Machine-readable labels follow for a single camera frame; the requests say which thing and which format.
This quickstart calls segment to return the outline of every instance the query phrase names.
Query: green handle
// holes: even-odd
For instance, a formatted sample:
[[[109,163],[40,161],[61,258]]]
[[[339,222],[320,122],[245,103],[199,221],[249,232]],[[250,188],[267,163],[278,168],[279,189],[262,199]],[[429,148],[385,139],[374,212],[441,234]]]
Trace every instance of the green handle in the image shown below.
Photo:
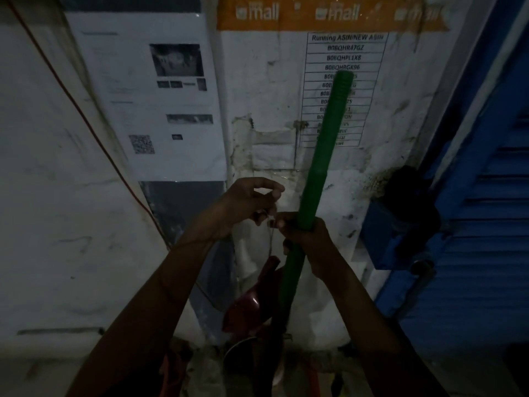
[[[307,183],[301,196],[301,204],[297,215],[297,227],[308,231],[312,228],[316,210],[320,203],[323,186],[327,178],[327,169],[331,161],[336,137],[340,130],[343,114],[346,112],[347,98],[354,74],[349,71],[338,71],[334,76],[331,95],[323,116],[320,136],[316,142],[311,168],[308,171]],[[287,318],[296,294],[296,288],[303,269],[305,253],[301,246],[294,244],[288,253],[279,287],[280,317]]]

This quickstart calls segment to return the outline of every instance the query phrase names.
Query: person's left arm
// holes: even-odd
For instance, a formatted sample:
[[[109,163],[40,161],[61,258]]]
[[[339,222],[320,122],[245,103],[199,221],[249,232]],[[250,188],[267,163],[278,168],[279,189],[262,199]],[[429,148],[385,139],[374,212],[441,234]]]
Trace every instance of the person's left arm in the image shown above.
[[[264,195],[255,188],[272,191]],[[161,362],[211,246],[244,219],[261,225],[275,213],[284,190],[266,178],[241,178],[202,212],[99,340],[67,397],[99,397],[130,374]]]

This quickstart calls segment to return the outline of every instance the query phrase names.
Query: person's left hand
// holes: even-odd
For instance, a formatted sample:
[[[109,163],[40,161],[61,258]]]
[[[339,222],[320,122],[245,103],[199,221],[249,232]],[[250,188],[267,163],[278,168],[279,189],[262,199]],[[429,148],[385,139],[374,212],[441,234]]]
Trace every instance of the person's left hand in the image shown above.
[[[262,194],[255,191],[257,188],[272,191]],[[221,233],[228,235],[234,224],[245,219],[251,219],[260,226],[269,215],[277,213],[276,201],[284,190],[280,183],[268,178],[239,178],[215,203],[216,211],[221,214]]]

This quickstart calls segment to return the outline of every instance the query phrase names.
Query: qr code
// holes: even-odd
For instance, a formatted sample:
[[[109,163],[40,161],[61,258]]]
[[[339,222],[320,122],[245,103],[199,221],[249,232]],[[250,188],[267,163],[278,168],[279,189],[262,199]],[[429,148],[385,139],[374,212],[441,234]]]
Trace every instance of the qr code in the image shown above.
[[[134,153],[136,154],[154,154],[155,148],[152,146],[149,135],[129,135]]]

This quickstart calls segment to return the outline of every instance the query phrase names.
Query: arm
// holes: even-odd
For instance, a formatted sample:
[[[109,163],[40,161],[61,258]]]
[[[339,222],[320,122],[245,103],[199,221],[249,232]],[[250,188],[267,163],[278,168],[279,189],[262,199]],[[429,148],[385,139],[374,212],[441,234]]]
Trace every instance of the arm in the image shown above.
[[[263,195],[254,188],[272,192]],[[99,397],[130,374],[161,362],[211,246],[244,219],[260,225],[275,213],[282,191],[272,180],[242,178],[202,212],[99,340],[67,397]]]
[[[294,217],[295,213],[279,213],[276,226],[287,240],[301,245],[312,272],[332,294],[373,394],[448,396],[409,342],[388,325],[334,246],[324,221],[317,218],[312,232],[302,232],[290,224]]]

